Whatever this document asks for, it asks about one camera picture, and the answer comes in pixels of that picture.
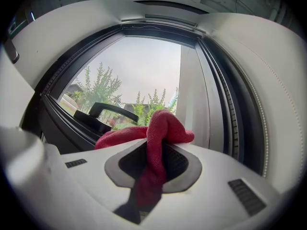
white surface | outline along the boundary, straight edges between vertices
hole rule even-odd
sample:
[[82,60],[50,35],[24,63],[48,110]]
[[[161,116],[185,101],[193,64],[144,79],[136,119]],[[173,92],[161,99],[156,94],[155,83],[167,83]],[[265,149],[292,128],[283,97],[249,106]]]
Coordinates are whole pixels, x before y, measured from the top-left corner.
[[[161,12],[162,6],[156,7]],[[39,17],[14,38],[20,54],[15,66],[34,88],[52,63],[83,38],[118,24],[121,19],[159,14],[154,11],[154,6],[122,0],[93,0],[64,6]],[[173,17],[181,18],[180,9],[165,11],[169,16],[176,11]],[[296,183],[306,154],[305,43],[290,30],[259,17],[185,12],[181,19],[186,19],[187,14],[191,21],[198,20],[199,28],[217,40],[250,78],[266,117],[267,178],[280,192],[287,190]]]
[[72,98],[70,98],[68,95],[64,94],[62,99],[64,99],[67,103],[69,103],[73,107],[79,109],[77,103]]
[[145,14],[166,15],[195,22],[198,15],[176,8],[147,6],[122,0],[91,0],[67,5],[37,18],[13,43],[20,54],[15,64],[33,87],[50,66],[69,48],[87,36]]
[[138,140],[127,142],[126,146],[117,145],[103,150],[78,152],[61,155],[63,162],[85,159],[87,163],[69,169],[74,178],[97,202],[110,211],[124,204],[130,195],[130,189],[117,187],[105,173],[105,163],[112,155],[136,144]]
[[34,90],[0,48],[0,126],[18,127]]
[[193,145],[209,147],[210,118],[205,77],[195,49],[181,46],[176,117],[194,132]]
[[[117,146],[65,154],[64,162],[85,159],[87,163],[69,168],[69,173],[101,205],[114,210],[128,199],[130,190],[120,188],[108,178],[106,160],[140,141],[134,140]],[[278,193],[260,176],[233,158],[222,153],[190,144],[177,144],[197,156],[202,172],[197,182],[187,191],[163,194],[162,199],[141,223],[147,229],[221,230],[249,218],[227,182],[242,178],[254,192],[270,205],[278,199]]]
[[24,151],[10,161],[5,171],[23,206],[41,228],[141,229],[93,199],[70,175],[58,149],[37,141],[25,144]]
[[242,14],[207,14],[199,28],[235,58],[253,84],[269,138],[267,179],[286,191],[306,158],[306,43],[283,26]]
[[201,62],[203,76],[206,83],[206,91],[209,101],[209,124],[210,124],[210,144],[209,149],[223,152],[224,150],[224,124],[221,101],[210,69],[209,63],[201,50],[200,45],[196,45],[199,60]]

curved edge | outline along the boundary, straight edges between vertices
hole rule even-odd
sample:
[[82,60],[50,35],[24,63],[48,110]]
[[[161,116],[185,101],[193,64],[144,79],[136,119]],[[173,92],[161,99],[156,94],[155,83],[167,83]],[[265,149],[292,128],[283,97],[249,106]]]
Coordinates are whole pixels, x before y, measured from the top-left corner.
[[[296,186],[300,181],[300,176],[302,175],[302,166],[304,164],[302,161],[302,142],[304,142],[304,137],[302,140],[300,128],[302,129],[301,131],[303,131],[304,126],[300,127],[298,125],[295,112],[290,112],[289,110],[293,109],[292,104],[295,104],[294,97],[298,98],[298,96],[301,96],[303,98],[303,96],[300,95],[300,92],[294,96],[295,92],[297,91],[295,88],[296,85],[289,81],[290,77],[287,78],[285,76],[286,71],[278,68],[280,63],[274,61],[276,58],[273,57],[268,59],[268,56],[264,55],[260,47],[249,45],[252,51],[257,53],[257,56],[249,48],[244,46],[229,34],[215,31],[213,36],[214,39],[219,42],[219,44],[223,45],[223,48],[227,49],[227,52],[231,54],[232,57],[236,57],[237,62],[239,62],[242,68],[244,68],[244,72],[253,82],[254,88],[258,92],[259,100],[261,101],[262,109],[266,117],[266,135],[268,135],[269,138],[269,143],[266,144],[268,150],[266,152],[267,160],[265,162],[265,175],[266,179],[271,183],[271,185],[273,185],[273,187],[278,190],[279,193],[283,193],[293,186]],[[293,44],[293,42],[290,41],[289,45],[291,46],[288,46],[289,48],[295,48],[295,44]],[[289,55],[286,57],[294,58],[294,56],[295,54],[293,52],[289,52]],[[271,68],[275,66],[276,69],[274,69],[274,72],[278,78],[274,76],[274,72],[272,72],[266,65],[268,64],[267,61],[269,60],[271,61],[269,66],[271,66]],[[295,74],[298,74],[299,72],[303,74],[300,69],[302,62],[297,61],[296,63],[297,66],[294,69]],[[261,66],[261,75],[254,71],[256,64]],[[278,79],[281,81],[281,77],[283,77],[283,86],[287,86],[287,92],[285,92],[285,89],[278,81]],[[300,79],[297,81],[299,81],[299,85],[304,87]],[[274,88],[274,92],[266,92],[263,88],[270,88],[270,90]],[[293,100],[292,103],[290,102],[287,93]],[[305,99],[303,98],[301,103],[296,102],[295,110],[297,115],[302,113],[304,100]],[[285,120],[287,120],[287,126],[291,127],[291,133],[285,134],[283,132]],[[299,121],[302,125],[304,125],[303,119],[299,119]]]
[[240,71],[242,72],[242,74],[245,76],[246,80],[248,81],[251,89],[252,89],[252,92],[254,94],[254,97],[257,101],[257,104],[258,104],[258,107],[259,107],[259,110],[260,110],[260,115],[261,115],[261,120],[262,120],[262,125],[264,127],[264,138],[265,138],[265,158],[264,158],[264,167],[263,167],[263,173],[262,173],[262,176],[264,178],[267,177],[267,170],[268,170],[268,163],[269,163],[269,135],[268,135],[268,128],[267,128],[267,125],[266,125],[266,118],[265,118],[265,113],[263,111],[263,107],[261,105],[261,101],[259,99],[259,96],[257,94],[257,91],[254,87],[254,85],[252,84],[250,78],[248,77],[248,75],[245,73],[245,71],[243,70],[243,68],[240,66],[240,64],[236,61],[236,59],[234,57],[232,57],[232,55],[225,49],[225,47],[223,47],[217,40],[215,40],[214,38],[211,37],[211,39],[219,46],[221,47],[224,52],[228,55],[228,57],[230,57],[235,63],[236,65],[239,67]]
[[244,156],[241,161],[256,173],[263,175],[266,140],[263,133],[265,127],[259,103],[245,75],[236,65],[237,62],[233,61],[232,57],[224,51],[224,48],[215,43],[211,37],[207,37],[206,43],[211,50],[214,50],[215,56],[220,61],[221,71],[224,73],[225,80],[227,79],[226,82],[230,87],[229,90],[233,94],[233,102],[234,104],[236,103],[235,106],[238,110],[236,114],[241,115],[241,122],[239,122],[238,116],[236,121],[238,126],[241,123],[244,131],[244,137],[239,136],[239,138],[244,139]]
[[224,151],[224,122],[221,100],[218,93],[217,85],[214,80],[213,72],[209,62],[203,53],[200,44],[195,45],[201,70],[207,87],[209,101],[209,120],[210,120],[210,137],[209,149],[222,152]]
[[[118,165],[121,158],[128,155],[139,146],[147,142],[147,139],[143,139],[140,142],[136,143],[135,145],[113,155],[110,157],[105,163],[105,172],[107,176],[114,182],[116,186],[120,187],[128,187],[133,188],[135,184],[135,179],[131,176],[126,174],[122,171]],[[186,191],[189,189],[200,177],[202,171],[202,164],[200,160],[190,152],[185,151],[184,149],[173,145],[167,144],[180,154],[184,155],[188,161],[189,165],[188,168],[178,177],[175,179],[165,183],[163,185],[162,192],[163,193],[178,193],[182,191]]]

black window handle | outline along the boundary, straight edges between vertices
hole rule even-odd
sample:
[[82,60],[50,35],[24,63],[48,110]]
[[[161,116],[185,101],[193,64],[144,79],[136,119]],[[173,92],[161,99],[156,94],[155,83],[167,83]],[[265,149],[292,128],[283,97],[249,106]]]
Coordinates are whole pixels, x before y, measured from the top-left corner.
[[103,110],[109,110],[118,114],[122,114],[123,116],[132,119],[134,122],[139,121],[139,116],[135,115],[132,112],[129,112],[126,109],[123,109],[121,107],[115,106],[115,105],[110,105],[106,103],[100,103],[100,102],[95,102],[94,105],[92,106],[89,115],[94,118],[98,118],[100,114],[102,113]]
[[112,129],[111,126],[106,125],[98,120],[98,117],[102,113],[103,110],[109,110],[118,114],[122,114],[127,118],[132,119],[134,122],[138,122],[139,116],[135,115],[132,112],[129,112],[126,109],[120,108],[115,105],[95,102],[92,106],[89,114],[85,114],[79,110],[75,112],[73,115],[76,119],[84,123],[85,125],[89,126],[95,131],[98,131],[99,133],[106,133]]

window frame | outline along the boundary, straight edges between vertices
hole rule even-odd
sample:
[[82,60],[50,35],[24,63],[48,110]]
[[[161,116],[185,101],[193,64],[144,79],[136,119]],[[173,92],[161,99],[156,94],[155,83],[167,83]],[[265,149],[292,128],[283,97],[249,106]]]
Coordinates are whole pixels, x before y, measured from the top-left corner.
[[[214,68],[220,68],[221,72],[225,74],[223,69],[229,67],[232,63],[230,64],[221,59],[223,58],[221,55],[225,55],[225,52],[222,49],[212,49],[208,46],[208,40],[210,39],[208,36],[195,32],[193,29],[184,28],[182,25],[177,27],[174,23],[171,25],[157,22],[123,23],[97,32],[73,46],[52,65],[38,84],[38,89],[35,89],[36,95],[33,97],[26,111],[23,127],[34,127],[34,130],[40,133],[42,129],[45,129],[44,135],[46,136],[47,141],[55,144],[60,150],[60,153],[92,150],[95,141],[98,140],[101,134],[97,134],[97,132],[91,130],[70,114],[66,113],[66,111],[58,105],[57,100],[63,94],[66,87],[75,79],[79,72],[83,70],[87,62],[126,36],[166,40],[196,49],[202,71],[204,72],[204,68],[207,68],[207,70],[212,72],[210,81],[215,84],[210,87],[214,88],[214,92],[218,96],[217,100],[208,100],[209,103],[213,103],[209,106],[210,123],[214,123],[217,117],[222,116],[222,123],[219,124],[219,127],[215,131],[211,131],[210,129],[210,143],[214,144],[215,142],[213,140],[217,141],[217,143],[220,142],[221,149],[218,150],[231,155],[231,125],[233,124],[231,123],[231,120],[229,120],[229,111],[227,112],[229,105],[225,99],[225,89],[223,88],[223,84],[219,80],[220,77]],[[239,86],[240,84],[231,82],[230,80],[227,80],[224,84],[229,87],[228,90],[231,92],[231,97],[234,100],[235,110],[238,112],[236,125],[238,126],[238,129],[241,130],[241,142],[239,141],[239,153],[241,154],[241,159],[239,160],[245,164],[244,158],[242,157],[244,156],[245,147],[243,127],[246,125],[244,125],[244,120],[240,118],[242,110],[240,109],[240,103],[237,101],[236,93],[232,88],[233,85]],[[240,86],[240,88],[248,89],[248,86],[244,85]],[[254,111],[259,111],[257,105],[255,105],[255,103],[252,104],[254,105]],[[37,117],[35,111],[33,112],[33,108],[37,110],[38,106],[39,115]],[[53,122],[54,126],[51,125],[49,127],[46,123],[47,119],[49,122]],[[48,138],[50,139],[50,135],[48,136],[47,133],[51,134],[58,131],[62,134],[59,135],[61,136],[60,138],[58,136],[57,138],[48,140]],[[72,149],[61,149],[63,144],[66,144],[66,147],[71,146]],[[245,165],[252,168],[257,173],[262,174],[264,156],[258,156],[257,160],[256,163],[260,164],[260,166],[256,167],[260,167],[260,169],[255,170],[255,166],[250,164]]]
[[265,141],[263,120],[251,86],[231,56],[211,38],[201,41],[201,46],[211,55],[212,68],[218,67],[225,80],[236,111],[236,120],[228,119],[238,129],[237,160],[259,175],[263,174]]

red towel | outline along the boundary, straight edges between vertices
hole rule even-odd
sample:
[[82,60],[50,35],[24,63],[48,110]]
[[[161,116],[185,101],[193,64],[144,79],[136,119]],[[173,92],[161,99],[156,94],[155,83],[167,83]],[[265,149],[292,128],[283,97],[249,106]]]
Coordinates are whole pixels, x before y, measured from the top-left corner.
[[167,110],[155,111],[150,124],[128,127],[105,133],[96,143],[95,149],[115,146],[131,140],[147,137],[147,167],[136,183],[138,205],[157,203],[166,182],[166,172],[162,163],[162,139],[169,143],[191,142],[192,131],[185,130],[180,121]]

